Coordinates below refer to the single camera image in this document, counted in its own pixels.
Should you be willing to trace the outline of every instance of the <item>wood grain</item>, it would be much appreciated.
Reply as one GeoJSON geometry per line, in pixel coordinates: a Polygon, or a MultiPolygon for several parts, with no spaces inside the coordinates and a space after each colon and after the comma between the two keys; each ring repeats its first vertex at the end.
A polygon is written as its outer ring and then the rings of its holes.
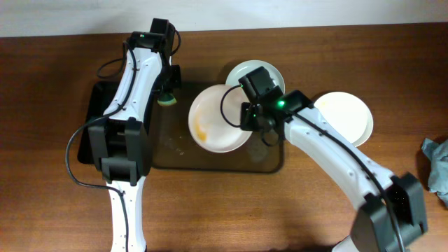
{"type": "MultiPolygon", "coordinates": [[[[83,123],[95,71],[120,56],[127,34],[0,39],[0,251],[107,251],[106,191],[74,185],[64,148],[83,123]]],[[[350,92],[370,107],[374,132],[360,149],[426,187],[425,137],[448,135],[448,24],[182,33],[185,81],[224,83],[244,60],[280,70],[309,97],[350,92]]],[[[103,183],[93,167],[75,174],[103,183]]],[[[446,251],[448,211],[426,192],[429,233],[413,251],[446,251]]],[[[309,157],[288,145],[273,175],[153,169],[143,192],[150,251],[268,251],[334,244],[355,211],[309,157]]]]}

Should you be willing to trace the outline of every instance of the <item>white plate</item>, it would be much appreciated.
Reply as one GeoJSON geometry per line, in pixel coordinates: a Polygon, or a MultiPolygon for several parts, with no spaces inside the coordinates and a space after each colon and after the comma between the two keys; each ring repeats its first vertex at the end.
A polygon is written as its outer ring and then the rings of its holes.
{"type": "Polygon", "coordinates": [[[285,81],[283,80],[283,77],[281,76],[279,70],[277,70],[271,64],[261,60],[249,60],[237,65],[234,69],[231,70],[231,72],[227,76],[225,84],[230,85],[232,87],[235,85],[239,85],[238,80],[241,77],[257,69],[258,67],[265,67],[266,70],[269,72],[269,75],[271,76],[272,80],[274,81],[274,84],[279,85],[281,91],[285,93],[285,81]]]}
{"type": "Polygon", "coordinates": [[[331,92],[317,99],[314,105],[328,123],[354,146],[364,144],[372,134],[372,113],[356,96],[331,92]]]}
{"type": "MultiPolygon", "coordinates": [[[[204,149],[226,153],[243,145],[252,132],[228,125],[220,110],[221,99],[230,89],[227,85],[213,85],[202,91],[191,104],[188,128],[191,136],[204,149]]],[[[239,125],[241,103],[248,102],[240,89],[232,90],[224,100],[223,112],[233,124],[239,125]]]]}

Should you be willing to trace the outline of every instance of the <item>crumpled cloth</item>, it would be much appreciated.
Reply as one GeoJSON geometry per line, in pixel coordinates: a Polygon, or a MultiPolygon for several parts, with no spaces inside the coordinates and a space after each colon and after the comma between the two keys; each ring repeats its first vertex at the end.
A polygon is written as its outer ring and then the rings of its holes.
{"type": "Polygon", "coordinates": [[[421,146],[423,153],[431,161],[428,187],[448,207],[448,140],[442,144],[425,139],[421,146]]]}

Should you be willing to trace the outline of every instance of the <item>green sponge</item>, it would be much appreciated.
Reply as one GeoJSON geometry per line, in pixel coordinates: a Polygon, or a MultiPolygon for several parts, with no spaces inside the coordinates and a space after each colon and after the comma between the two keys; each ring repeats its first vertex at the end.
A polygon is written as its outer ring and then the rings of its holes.
{"type": "Polygon", "coordinates": [[[176,98],[172,93],[162,93],[157,100],[157,103],[161,106],[171,106],[176,104],[176,98]]]}

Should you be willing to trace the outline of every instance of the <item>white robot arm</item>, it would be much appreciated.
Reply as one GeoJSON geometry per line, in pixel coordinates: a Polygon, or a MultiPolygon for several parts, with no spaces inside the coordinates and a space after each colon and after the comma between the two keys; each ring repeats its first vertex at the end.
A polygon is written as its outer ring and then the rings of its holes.
{"type": "Polygon", "coordinates": [[[405,252],[406,245],[427,232],[423,188],[413,175],[398,178],[368,158],[301,92],[283,94],[263,67],[239,83],[250,101],[241,105],[241,129],[274,130],[297,146],[336,182],[358,212],[351,235],[333,252],[405,252]]]}
{"type": "Polygon", "coordinates": [[[111,252],[146,250],[141,197],[152,161],[147,132],[152,99],[157,97],[162,106],[172,105],[176,102],[172,91],[181,86],[180,68],[171,65],[171,56],[179,49],[178,46],[172,50],[175,34],[180,45],[174,26],[159,19],[153,20],[150,32],[132,33],[126,42],[126,67],[118,90],[104,111],[107,120],[87,129],[95,167],[107,187],[114,188],[109,190],[113,219],[111,252]]]}

